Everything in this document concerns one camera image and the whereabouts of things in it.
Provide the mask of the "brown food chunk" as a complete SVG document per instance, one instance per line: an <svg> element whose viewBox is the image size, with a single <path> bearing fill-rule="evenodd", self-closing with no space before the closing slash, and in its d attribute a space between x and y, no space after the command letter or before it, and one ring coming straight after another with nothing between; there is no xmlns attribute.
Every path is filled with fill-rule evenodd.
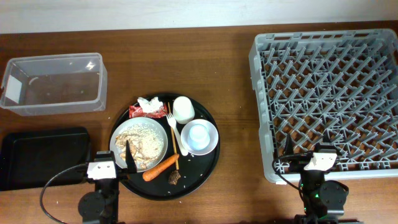
<svg viewBox="0 0 398 224"><path fill-rule="evenodd" d="M170 185L177 185L179 178L181 178L181 175L178 170L174 170L169 177L169 184Z"/></svg>

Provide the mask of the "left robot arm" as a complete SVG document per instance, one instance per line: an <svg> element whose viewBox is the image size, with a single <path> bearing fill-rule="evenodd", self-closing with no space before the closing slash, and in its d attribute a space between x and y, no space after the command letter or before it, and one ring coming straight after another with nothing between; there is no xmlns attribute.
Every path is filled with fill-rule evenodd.
<svg viewBox="0 0 398 224"><path fill-rule="evenodd" d="M101 151L94 161L89 162L86 179L95 185L78 203L78 212L83 223L118 223L119 183L129 179L137 172L137 167L129 143L126 142L126 168L116 164L114 152Z"/></svg>

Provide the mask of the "white tissue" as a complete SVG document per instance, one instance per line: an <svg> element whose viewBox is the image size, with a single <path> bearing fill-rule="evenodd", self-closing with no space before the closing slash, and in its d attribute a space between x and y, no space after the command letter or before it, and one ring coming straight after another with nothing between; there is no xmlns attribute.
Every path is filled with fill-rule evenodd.
<svg viewBox="0 0 398 224"><path fill-rule="evenodd" d="M163 102L159 101L158 97L153 97L151 100L147 100L143 97L137 99L139 106L142 108L144 113L154 113L163 108Z"/></svg>

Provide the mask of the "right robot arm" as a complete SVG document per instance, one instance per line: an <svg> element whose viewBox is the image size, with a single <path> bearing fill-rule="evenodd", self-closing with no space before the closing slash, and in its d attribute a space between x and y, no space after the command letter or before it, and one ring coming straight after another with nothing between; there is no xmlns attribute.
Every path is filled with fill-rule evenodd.
<svg viewBox="0 0 398 224"><path fill-rule="evenodd" d="M289 163L289 171L300 174L298 189L305 212L296 215L294 223L338 223L344 215L349 188L341 182L325 179L325 175L335 168L340 155L328 136L316 143L312 151L295 154L291 135L287 135L284 157Z"/></svg>

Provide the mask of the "orange carrot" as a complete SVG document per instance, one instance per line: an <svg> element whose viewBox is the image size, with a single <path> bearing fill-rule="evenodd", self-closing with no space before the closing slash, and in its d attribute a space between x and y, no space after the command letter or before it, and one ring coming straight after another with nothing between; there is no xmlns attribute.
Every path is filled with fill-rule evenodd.
<svg viewBox="0 0 398 224"><path fill-rule="evenodd" d="M153 180L154 178L159 176L164 170L166 170L168 167L170 167L172 164L178 161L179 157L180 157L179 154L174 154L170 156L165 161L157 164L155 167L151 168L150 170L145 171L142 175L142 178L146 182Z"/></svg>

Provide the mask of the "white dinner plate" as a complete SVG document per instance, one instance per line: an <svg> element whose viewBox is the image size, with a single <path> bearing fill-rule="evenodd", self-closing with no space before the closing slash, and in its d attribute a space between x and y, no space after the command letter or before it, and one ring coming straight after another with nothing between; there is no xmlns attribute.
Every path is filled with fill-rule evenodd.
<svg viewBox="0 0 398 224"><path fill-rule="evenodd" d="M131 128L135 124L148 124L157 134L159 134L161 136L162 140L164 141L164 148L163 148L163 151L162 151L160 157L148 169L138 169L137 168L138 172L145 172L145 171L155 167L160 161L162 161L162 159L165 156L165 153L167 152L168 137L165 132L165 129L160 125L160 123L158 123L154 119L145 118L145 117L131 118L126 121L123 121L121 124L118 124L116 126L116 129L113 131L113 133L111 135L110 143L109 143L109 148L111 151L114 152L116 164L120 168L123 168L123 169L126 168L127 167L126 161L123 161L120 158L120 156L119 156L120 149L118 147L116 147L115 140L116 140L116 136L118 134L127 130L128 128Z"/></svg>

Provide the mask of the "red snack wrapper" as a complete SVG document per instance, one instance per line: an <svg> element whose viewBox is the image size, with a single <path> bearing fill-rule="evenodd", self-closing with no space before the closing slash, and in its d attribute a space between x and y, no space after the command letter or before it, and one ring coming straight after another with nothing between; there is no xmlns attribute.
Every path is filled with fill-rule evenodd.
<svg viewBox="0 0 398 224"><path fill-rule="evenodd" d="M164 104L160 109L155 112L146 113L140 106L130 106L129 107L129 117L130 118L138 118L138 117L146 117L146 118L162 118L166 116L168 113L167 106Z"/></svg>

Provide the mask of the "rice and food scraps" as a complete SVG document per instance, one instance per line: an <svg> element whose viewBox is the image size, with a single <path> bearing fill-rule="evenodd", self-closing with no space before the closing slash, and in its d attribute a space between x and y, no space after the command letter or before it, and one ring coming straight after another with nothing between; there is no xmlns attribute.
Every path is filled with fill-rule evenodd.
<svg viewBox="0 0 398 224"><path fill-rule="evenodd" d="M119 156L126 161L126 142L138 169L148 169L161 155L164 141L148 124L135 124L116 136Z"/></svg>

